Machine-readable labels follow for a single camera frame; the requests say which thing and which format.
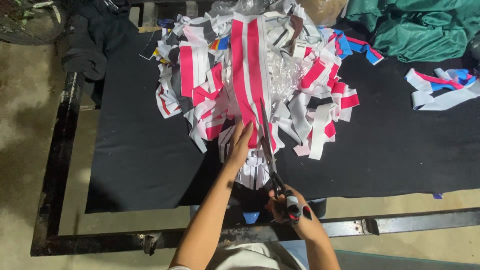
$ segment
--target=person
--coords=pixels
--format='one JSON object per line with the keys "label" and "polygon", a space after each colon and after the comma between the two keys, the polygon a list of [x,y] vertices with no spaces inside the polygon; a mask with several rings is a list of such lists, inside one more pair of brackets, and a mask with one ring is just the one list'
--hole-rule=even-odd
{"label": "person", "polygon": [[[239,268],[337,270],[340,269],[335,252],[327,233],[312,212],[312,220],[300,217],[293,225],[301,239],[304,239],[308,262],[301,263],[279,243],[254,243],[230,245],[217,249],[223,218],[233,182],[238,170],[243,166],[248,153],[248,141],[252,136],[253,124],[243,126],[237,121],[230,139],[230,151],[222,170],[210,188],[194,217],[190,221],[177,251],[170,264],[171,270],[203,270],[206,268],[223,270]],[[301,194],[291,189],[300,204],[308,205]],[[269,205],[274,202],[270,191]],[[284,197],[278,198],[284,203]],[[276,220],[279,213],[270,207]]]}

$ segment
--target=scissors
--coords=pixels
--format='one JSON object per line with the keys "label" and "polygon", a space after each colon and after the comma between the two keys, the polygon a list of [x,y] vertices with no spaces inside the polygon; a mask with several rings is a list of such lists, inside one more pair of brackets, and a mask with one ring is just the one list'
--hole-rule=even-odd
{"label": "scissors", "polygon": [[278,213],[283,213],[283,218],[292,224],[297,224],[300,220],[300,216],[302,215],[311,220],[312,215],[310,213],[310,208],[299,205],[298,198],[290,189],[285,187],[282,179],[276,171],[275,156],[272,151],[272,144],[270,143],[270,129],[268,128],[268,118],[263,100],[260,100],[260,107],[262,108],[262,126],[264,129],[264,135],[260,138],[260,143],[262,144],[262,148],[264,150],[269,176],[272,180],[273,191],[275,193],[275,199],[278,199],[278,197],[283,194],[285,196],[285,200],[287,201],[286,204],[275,202],[275,210]]}

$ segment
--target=green fabric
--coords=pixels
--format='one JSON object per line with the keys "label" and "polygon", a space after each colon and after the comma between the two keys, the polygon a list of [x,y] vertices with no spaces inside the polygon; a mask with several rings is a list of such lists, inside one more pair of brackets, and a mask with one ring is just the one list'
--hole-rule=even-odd
{"label": "green fabric", "polygon": [[381,54],[443,61],[462,56],[480,31],[480,0],[349,0],[346,18],[375,32]]}

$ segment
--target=hand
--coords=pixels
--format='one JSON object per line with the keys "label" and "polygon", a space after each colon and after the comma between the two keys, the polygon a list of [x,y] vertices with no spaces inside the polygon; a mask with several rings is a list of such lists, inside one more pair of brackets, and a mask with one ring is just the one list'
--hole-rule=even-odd
{"label": "hand", "polygon": [[250,121],[243,127],[243,121],[237,120],[235,131],[230,138],[230,151],[228,152],[225,167],[230,167],[238,172],[245,164],[248,154],[248,141],[252,136],[253,123]]}
{"label": "hand", "polygon": [[[307,201],[303,198],[303,196],[298,193],[295,189],[290,187],[289,185],[285,185],[285,187],[293,192],[293,195],[297,197],[299,200],[300,205],[306,205],[307,207]],[[282,194],[278,196],[278,200],[275,199],[275,194],[273,190],[270,190],[268,193],[270,196],[270,201],[268,201],[269,208],[271,209],[273,216],[277,222],[282,223],[283,222],[283,213],[278,213],[275,210],[274,207],[274,202],[277,201],[278,203],[287,203],[285,200],[285,196]],[[312,209],[310,209],[310,213],[312,214],[312,220],[304,217],[303,215],[300,217],[299,223],[294,224],[293,229],[297,232],[297,234],[300,236],[301,239],[304,240],[311,240],[311,241],[316,241],[320,234],[324,231],[322,224],[320,221],[318,221],[318,218],[315,216],[313,213]]]}

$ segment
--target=concrete floor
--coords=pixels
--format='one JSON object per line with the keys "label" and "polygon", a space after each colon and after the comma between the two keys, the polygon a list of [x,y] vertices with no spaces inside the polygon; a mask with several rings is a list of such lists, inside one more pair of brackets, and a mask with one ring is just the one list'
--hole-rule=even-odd
{"label": "concrete floor", "polygon": [[[174,250],[31,258],[38,198],[64,73],[53,46],[0,42],[0,269],[164,269]],[[98,112],[81,112],[60,234],[185,227],[187,208],[84,215]],[[327,217],[377,215],[480,206],[480,190],[381,198],[331,198]],[[174,215],[176,218],[162,217]],[[480,226],[332,239],[335,249],[480,263]]]}

